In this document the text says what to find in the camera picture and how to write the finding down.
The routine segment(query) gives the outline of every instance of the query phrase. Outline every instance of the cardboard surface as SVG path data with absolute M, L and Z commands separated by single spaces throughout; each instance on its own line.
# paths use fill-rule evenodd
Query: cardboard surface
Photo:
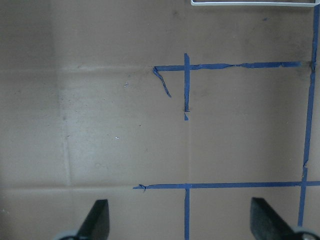
M 312 24 L 312 8 L 2 1 L 0 239 L 52 239 L 79 228 L 94 201 L 107 198 L 110 239 L 182 240 L 184 189 L 132 187 L 300 181 Z M 184 72 L 161 72 L 172 98 L 152 73 L 183 65 L 184 53 L 191 64 L 302 66 L 191 71 L 184 121 Z M 191 189 L 190 239 L 252 239 L 253 196 L 297 224 L 299 187 Z M 308 187 L 304 219 L 315 231 L 318 200 L 319 188 Z

